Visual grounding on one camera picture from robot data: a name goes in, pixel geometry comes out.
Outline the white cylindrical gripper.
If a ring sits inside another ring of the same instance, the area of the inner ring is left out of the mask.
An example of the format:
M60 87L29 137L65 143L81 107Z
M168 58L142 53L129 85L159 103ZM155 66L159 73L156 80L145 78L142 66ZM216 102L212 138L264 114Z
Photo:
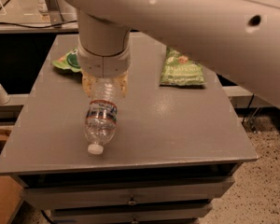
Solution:
M131 63L129 37L125 36L120 45L120 52L112 55L102 55L90 52L82 39L78 39L77 61L82 69L82 88L89 97L94 95L97 77L115 77L119 97L124 98L127 95L127 71Z

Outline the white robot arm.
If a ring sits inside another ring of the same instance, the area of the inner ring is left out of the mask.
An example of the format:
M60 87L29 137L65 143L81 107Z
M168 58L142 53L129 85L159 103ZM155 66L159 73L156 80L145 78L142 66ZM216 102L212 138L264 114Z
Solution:
M86 72L125 72L134 29L280 109L280 0L65 1L77 11L78 61Z

